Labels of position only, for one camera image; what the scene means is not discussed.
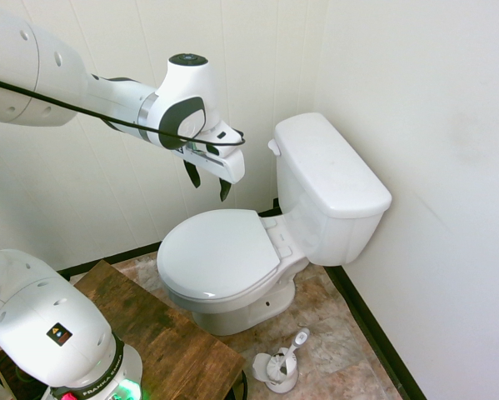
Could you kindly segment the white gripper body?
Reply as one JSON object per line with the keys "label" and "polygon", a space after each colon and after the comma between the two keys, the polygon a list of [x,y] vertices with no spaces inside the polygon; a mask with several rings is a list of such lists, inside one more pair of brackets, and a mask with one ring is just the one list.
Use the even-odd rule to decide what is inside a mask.
{"label": "white gripper body", "polygon": [[188,142],[175,154],[230,183],[237,183],[243,178],[245,163],[241,145],[244,140],[240,132],[221,120],[215,127],[201,131],[196,139],[204,143]]}

